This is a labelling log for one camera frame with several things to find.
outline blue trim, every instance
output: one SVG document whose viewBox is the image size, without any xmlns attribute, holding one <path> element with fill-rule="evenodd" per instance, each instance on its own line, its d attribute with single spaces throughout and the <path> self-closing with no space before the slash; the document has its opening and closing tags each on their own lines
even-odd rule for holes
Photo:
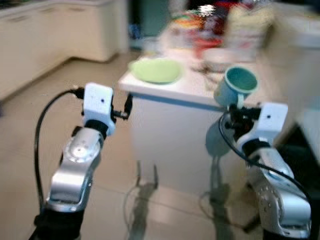
<svg viewBox="0 0 320 240">
<path fill-rule="evenodd" d="M 223 113 L 226 109 L 224 107 L 218 107 L 218 106 L 211 106 L 201 103 L 194 103 L 190 101 L 183 101 L 183 100 L 177 100 L 167 97 L 160 97 L 160 96 L 152 96 L 152 95 L 145 95 L 140 93 L 131 93 L 134 98 L 154 101 L 154 102 L 161 102 L 165 104 L 172 104 L 172 105 L 178 105 L 188 108 L 195 108 L 195 109 L 203 109 L 203 110 L 209 110 L 209 111 L 216 111 Z"/>
</svg>

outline teal mug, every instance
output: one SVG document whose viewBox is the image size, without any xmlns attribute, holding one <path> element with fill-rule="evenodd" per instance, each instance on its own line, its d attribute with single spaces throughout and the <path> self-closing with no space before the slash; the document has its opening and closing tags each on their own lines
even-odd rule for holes
<svg viewBox="0 0 320 240">
<path fill-rule="evenodd" d="M 224 107 L 236 104 L 241 109 L 245 99 L 257 88 L 258 80 L 251 71 L 241 66 L 232 66 L 225 71 L 223 80 L 214 91 L 214 99 Z"/>
</svg>

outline mug handle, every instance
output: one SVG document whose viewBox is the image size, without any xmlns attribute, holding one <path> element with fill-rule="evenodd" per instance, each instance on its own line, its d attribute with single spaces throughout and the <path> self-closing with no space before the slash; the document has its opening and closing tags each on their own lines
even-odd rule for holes
<svg viewBox="0 0 320 240">
<path fill-rule="evenodd" d="M 236 104 L 236 107 L 238 109 L 242 109 L 242 107 L 244 106 L 244 102 L 245 102 L 245 96 L 242 93 L 238 93 L 238 102 Z"/>
</svg>

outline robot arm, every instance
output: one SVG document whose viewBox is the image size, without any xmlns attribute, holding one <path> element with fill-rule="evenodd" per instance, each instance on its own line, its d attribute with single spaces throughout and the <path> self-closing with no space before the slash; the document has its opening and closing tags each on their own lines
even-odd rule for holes
<svg viewBox="0 0 320 240">
<path fill-rule="evenodd" d="M 290 167 L 272 147 L 274 138 L 282 130 L 287 111 L 286 105 L 278 103 L 265 103 L 259 108 L 232 106 L 226 128 L 235 130 L 235 146 L 247 158 L 294 178 Z M 258 199 L 265 239 L 308 239 L 311 206 L 304 193 L 272 171 L 248 164 L 247 172 Z"/>
<path fill-rule="evenodd" d="M 114 111 L 112 88 L 96 83 L 85 86 L 84 127 L 75 129 L 63 150 L 44 209 L 35 218 L 36 230 L 31 239 L 80 239 L 84 211 L 104 140 L 115 132 L 115 117 L 126 120 L 131 109 L 131 95 L 125 103 L 125 112 Z"/>
</svg>

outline cable connector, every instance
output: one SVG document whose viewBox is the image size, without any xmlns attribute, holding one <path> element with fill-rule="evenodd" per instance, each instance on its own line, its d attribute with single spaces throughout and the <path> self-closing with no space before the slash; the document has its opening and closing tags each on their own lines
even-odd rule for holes
<svg viewBox="0 0 320 240">
<path fill-rule="evenodd" d="M 84 99 L 85 98 L 85 88 L 80 86 L 73 86 L 73 92 L 72 92 L 78 99 Z"/>
<path fill-rule="evenodd" d="M 129 116 L 131 114 L 132 105 L 133 105 L 132 99 L 133 99 L 133 96 L 129 93 L 129 95 L 125 101 L 125 104 L 124 104 L 124 111 L 113 110 L 112 111 L 113 116 L 115 116 L 117 118 L 121 118 L 123 120 L 128 120 Z"/>
</svg>

